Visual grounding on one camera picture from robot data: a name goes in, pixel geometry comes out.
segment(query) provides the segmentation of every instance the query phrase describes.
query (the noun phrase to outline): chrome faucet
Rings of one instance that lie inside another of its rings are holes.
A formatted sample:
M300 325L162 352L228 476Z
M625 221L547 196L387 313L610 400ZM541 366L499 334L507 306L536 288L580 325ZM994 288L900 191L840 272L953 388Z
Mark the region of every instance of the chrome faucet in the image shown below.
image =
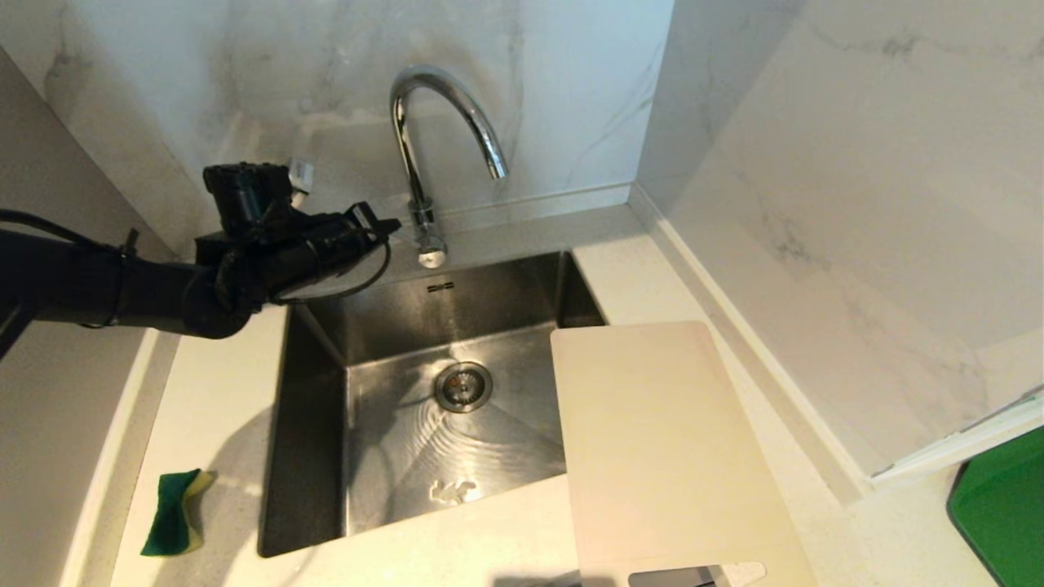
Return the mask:
M409 190L412 199L409 212L417 227L417 244L420 248L418 260L428 268L435 268L446 261L446 241L435 226L434 204L424 194L421 187L421 175L417 170L417 160L413 145L406 130L406 97L417 88L434 90L449 100L453 108L464 116L468 127L475 135L478 146L485 158L485 166L494 180L507 175L507 163L500 149L493 125L485 118L485 113L471 97L464 85L452 75L430 65L414 65L400 73L392 86L392 121L395 124L396 138L399 139L399 150L402 162L406 166L406 177L409 180Z

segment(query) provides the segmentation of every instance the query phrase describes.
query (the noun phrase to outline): sink drain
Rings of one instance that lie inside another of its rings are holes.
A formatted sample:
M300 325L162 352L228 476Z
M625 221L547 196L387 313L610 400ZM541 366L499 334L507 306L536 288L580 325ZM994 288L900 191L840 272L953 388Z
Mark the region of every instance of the sink drain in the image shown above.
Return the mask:
M457 414L478 409L492 393L493 377L477 362L458 362L435 378L435 401Z

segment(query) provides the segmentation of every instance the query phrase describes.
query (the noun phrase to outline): green tray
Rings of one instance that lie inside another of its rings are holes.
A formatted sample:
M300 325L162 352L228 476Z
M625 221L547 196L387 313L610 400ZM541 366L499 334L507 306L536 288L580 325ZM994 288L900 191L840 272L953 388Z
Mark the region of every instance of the green tray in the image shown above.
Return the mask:
M950 520L1003 587L1044 587L1044 428L966 464Z

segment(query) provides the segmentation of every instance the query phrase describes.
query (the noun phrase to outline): baseboard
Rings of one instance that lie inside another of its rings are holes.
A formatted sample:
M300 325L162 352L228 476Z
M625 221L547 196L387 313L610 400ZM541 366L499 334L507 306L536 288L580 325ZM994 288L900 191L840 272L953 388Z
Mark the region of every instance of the baseboard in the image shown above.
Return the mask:
M848 504L870 494L873 486L869 475L855 463L783 366L637 183L632 185L627 204L765 394L837 500Z

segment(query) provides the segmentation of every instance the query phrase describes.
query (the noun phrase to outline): kitchen sink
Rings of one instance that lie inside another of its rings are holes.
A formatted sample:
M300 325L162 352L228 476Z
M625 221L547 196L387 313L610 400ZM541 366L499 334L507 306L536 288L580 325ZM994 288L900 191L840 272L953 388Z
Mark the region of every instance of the kitchen sink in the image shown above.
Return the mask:
M294 307L261 556L564 473L549 334L603 324L569 253Z

